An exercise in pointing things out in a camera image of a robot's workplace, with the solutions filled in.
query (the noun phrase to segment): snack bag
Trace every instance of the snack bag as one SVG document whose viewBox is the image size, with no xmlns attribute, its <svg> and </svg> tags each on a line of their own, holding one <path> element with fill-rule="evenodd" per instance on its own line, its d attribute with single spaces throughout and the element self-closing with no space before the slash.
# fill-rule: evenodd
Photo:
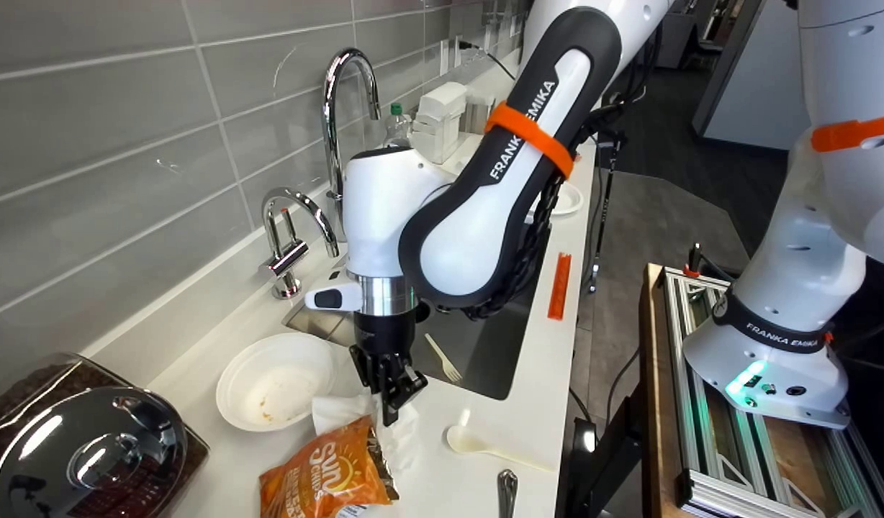
<svg viewBox="0 0 884 518">
<path fill-rule="evenodd" d="M 262 518 L 333 518 L 341 505 L 398 500 L 370 418 L 318 433 L 259 487 Z"/>
</svg>

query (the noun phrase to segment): tiled wall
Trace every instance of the tiled wall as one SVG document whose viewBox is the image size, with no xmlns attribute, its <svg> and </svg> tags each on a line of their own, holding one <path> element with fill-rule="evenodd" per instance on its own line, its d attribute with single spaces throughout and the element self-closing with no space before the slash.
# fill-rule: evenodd
<svg viewBox="0 0 884 518">
<path fill-rule="evenodd" d="M 360 46 L 383 107 L 436 84 L 458 0 L 2 0 L 0 380 L 81 351 L 326 182 L 318 79 Z M 360 107 L 338 102 L 341 151 Z"/>
</svg>

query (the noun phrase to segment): pot lid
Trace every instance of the pot lid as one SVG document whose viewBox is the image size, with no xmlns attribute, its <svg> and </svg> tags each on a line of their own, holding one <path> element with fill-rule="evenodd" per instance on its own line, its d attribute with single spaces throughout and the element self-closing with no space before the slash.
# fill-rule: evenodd
<svg viewBox="0 0 884 518">
<path fill-rule="evenodd" d="M 183 423 L 130 384 L 76 390 L 0 456 L 0 515 L 153 515 L 183 465 Z"/>
</svg>

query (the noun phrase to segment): kitchen counter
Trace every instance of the kitchen counter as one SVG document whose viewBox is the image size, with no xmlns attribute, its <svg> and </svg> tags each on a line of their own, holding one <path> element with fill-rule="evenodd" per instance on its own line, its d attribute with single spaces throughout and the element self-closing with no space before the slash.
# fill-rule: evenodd
<svg viewBox="0 0 884 518">
<path fill-rule="evenodd" d="M 589 193 L 592 146 L 577 150 L 575 173 L 567 183 Z M 395 474 L 399 500 L 374 505 L 369 515 L 497 515 L 495 474 L 506 465 L 517 474 L 517 518 L 554 511 L 567 384 L 575 341 L 577 281 L 585 274 L 588 241 L 585 202 L 575 212 L 552 216 L 546 256 L 539 274 L 530 321 L 506 400 L 490 400 L 458 384 L 428 380 L 409 402 L 418 412 L 413 462 Z M 549 320 L 549 294 L 559 252 L 569 256 L 563 317 Z M 307 258 L 318 269 L 304 274 L 315 284 L 330 269 L 328 261 Z M 210 442 L 210 456 L 169 505 L 169 515 L 259 515 L 256 478 L 288 461 L 314 438 L 311 420 L 285 432 L 251 433 L 228 426 L 215 412 L 215 376 L 232 353 L 267 334 L 288 330 L 285 314 L 297 298 L 272 298 L 269 291 L 251 295 L 238 311 L 218 321 L 187 353 L 169 361 L 146 389 L 164 395 L 180 418 Z M 338 390 L 360 390 L 344 347 L 333 347 Z M 487 452 L 458 455 L 444 442 L 444 429 L 470 407 L 470 433 L 533 462 L 513 462 Z"/>
</svg>

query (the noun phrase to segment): faucet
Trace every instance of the faucet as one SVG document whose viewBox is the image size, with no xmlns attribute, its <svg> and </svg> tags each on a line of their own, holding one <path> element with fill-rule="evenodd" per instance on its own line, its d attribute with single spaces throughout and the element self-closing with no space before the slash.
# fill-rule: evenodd
<svg viewBox="0 0 884 518">
<path fill-rule="evenodd" d="M 370 120 L 380 120 L 380 91 L 377 91 L 377 72 L 370 61 L 354 46 L 336 51 L 328 61 L 326 79 L 323 79 L 323 138 L 326 138 L 326 166 L 328 166 L 328 182 L 330 182 L 328 195 L 333 197 L 336 207 L 341 207 L 344 179 L 341 179 L 341 166 L 336 157 L 333 102 L 336 102 L 336 79 L 344 64 L 354 64 L 354 69 L 360 72 L 362 85 L 366 85 L 369 114 Z"/>
<path fill-rule="evenodd" d="M 281 186 L 281 189 L 269 189 L 265 195 L 262 203 L 262 218 L 267 228 L 267 241 L 269 241 L 269 258 L 267 258 L 267 269 L 277 277 L 277 295 L 297 295 L 298 294 L 298 278 L 291 274 L 292 265 L 307 252 L 307 243 L 297 235 L 292 218 L 291 218 L 291 203 L 298 203 L 318 228 L 323 239 L 326 239 L 326 251 L 330 256 L 338 256 L 336 246 L 336 235 L 330 229 L 328 216 L 318 210 L 315 202 L 311 202 L 304 193 Z M 285 216 L 285 228 L 291 232 L 291 241 L 281 243 L 278 229 L 277 229 L 277 216 Z"/>
</svg>

